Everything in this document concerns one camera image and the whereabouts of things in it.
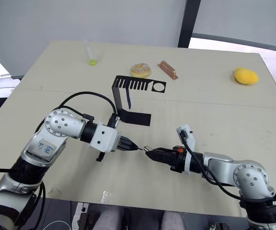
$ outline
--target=black cable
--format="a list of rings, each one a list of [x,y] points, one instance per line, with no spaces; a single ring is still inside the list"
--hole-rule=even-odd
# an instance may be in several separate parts
[[[101,95],[101,94],[96,93],[96,92],[88,92],[88,91],[77,92],[77,93],[75,93],[75,94],[72,94],[70,97],[66,98],[66,99],[59,105],[58,108],[63,107],[63,105],[64,105],[66,102],[68,102],[70,99],[72,99],[73,97],[76,97],[76,96],[82,95],[82,94],[90,94],[90,95],[94,95],[94,96],[98,96],[98,97],[103,98],[104,100],[108,101],[109,104],[112,106],[114,113],[115,113],[115,114],[117,113],[117,110],[116,110],[116,108],[115,108],[114,103],[113,103],[108,97],[105,97],[104,95]]]
[[[190,153],[190,155],[194,158],[194,160],[196,161],[197,165],[199,166],[200,170],[201,170],[201,173],[202,175],[205,177],[205,179],[213,184],[213,185],[217,185],[217,183],[213,182],[210,180],[210,178],[208,177],[206,171],[204,170],[204,167],[203,165],[201,164],[201,162],[196,158],[196,156],[192,153],[191,149],[189,148],[189,146],[187,145],[187,141],[186,141],[186,138],[184,136],[184,133],[180,133],[181,135],[181,140],[182,140],[182,143],[185,145],[185,148],[187,149],[187,151]]]
[[[34,230],[37,230],[37,228],[40,224],[41,218],[43,216],[44,207],[45,207],[45,204],[46,204],[46,187],[44,186],[43,182],[40,184],[40,186],[42,187],[42,190],[43,190],[43,197],[42,197],[42,204],[41,204],[39,217],[38,217],[38,220],[36,222],[36,225],[34,226]]]
[[[182,143],[184,144],[185,148],[190,153],[190,155],[198,163],[198,166],[199,166],[200,170],[202,171],[202,174],[204,175],[205,171],[204,171],[204,168],[203,168],[202,164],[197,160],[197,158],[195,157],[195,155],[192,154],[192,151],[191,151],[191,149],[189,148],[189,146],[187,144],[187,141],[186,141],[186,138],[185,138],[184,134],[181,132],[180,135],[181,135]],[[229,195],[229,196],[231,196],[231,197],[233,197],[233,198],[235,198],[237,200],[241,200],[241,201],[244,201],[244,202],[252,202],[252,203],[260,203],[260,202],[265,202],[265,201],[275,201],[276,200],[275,198],[270,198],[270,197],[263,198],[263,199],[249,199],[249,198],[244,198],[244,197],[241,197],[241,196],[234,195],[233,193],[230,193],[228,190],[226,190],[222,186],[222,184],[218,181],[218,179],[216,178],[216,176],[213,174],[213,172],[209,168],[206,168],[206,170],[207,170],[207,172],[209,172],[209,174],[212,176],[213,180],[216,182],[215,185],[218,185],[219,188],[225,194],[227,194],[227,195]],[[205,176],[205,179],[209,182],[209,177],[207,175]]]
[[[70,106],[63,105],[61,108],[66,108],[66,109],[72,110],[73,112],[77,113],[78,115],[83,116],[83,114],[82,114],[81,112],[79,112],[79,111],[73,109],[73,108],[70,107]],[[43,125],[43,123],[44,123],[44,119],[40,122],[40,124],[39,124],[38,127],[36,128],[35,133],[39,131],[39,129],[40,129],[40,127]]]
[[[42,194],[42,186],[39,186],[39,193],[38,193],[37,199],[36,199],[32,209],[30,211],[30,215],[34,212],[35,208],[37,207],[40,197],[41,197],[41,194]]]
[[[36,132],[39,131],[39,129],[40,129],[40,127],[43,125],[43,123],[44,123],[44,119],[40,122],[40,124],[38,125],[38,127],[36,128],[36,130],[35,130],[34,133],[36,133]]]
[[[83,114],[75,109],[73,109],[72,107],[70,106],[66,106],[66,105],[63,105],[61,108],[66,108],[66,109],[69,109],[69,110],[72,110],[73,112],[75,112],[76,114],[80,115],[80,116],[83,116]]]

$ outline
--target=yellow sponge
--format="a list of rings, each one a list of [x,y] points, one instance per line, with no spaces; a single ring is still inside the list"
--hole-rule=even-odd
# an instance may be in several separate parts
[[[255,71],[237,68],[235,71],[235,79],[241,84],[252,85],[258,82],[258,75]]]

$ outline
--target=donut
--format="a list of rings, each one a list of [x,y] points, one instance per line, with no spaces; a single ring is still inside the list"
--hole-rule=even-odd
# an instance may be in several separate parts
[[[133,65],[130,74],[135,78],[146,78],[151,73],[151,68],[146,63]]]

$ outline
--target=label on robot arm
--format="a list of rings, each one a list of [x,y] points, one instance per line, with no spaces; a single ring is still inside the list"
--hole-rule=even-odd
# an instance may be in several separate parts
[[[41,139],[38,144],[34,147],[33,152],[40,156],[51,156],[55,153],[57,147],[52,143]]]

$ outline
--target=white wall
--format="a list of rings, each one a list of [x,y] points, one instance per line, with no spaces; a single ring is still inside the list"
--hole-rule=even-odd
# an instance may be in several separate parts
[[[177,46],[185,0],[0,0],[0,62],[23,75],[51,40]]]
[[[201,0],[194,33],[276,49],[276,0]]]

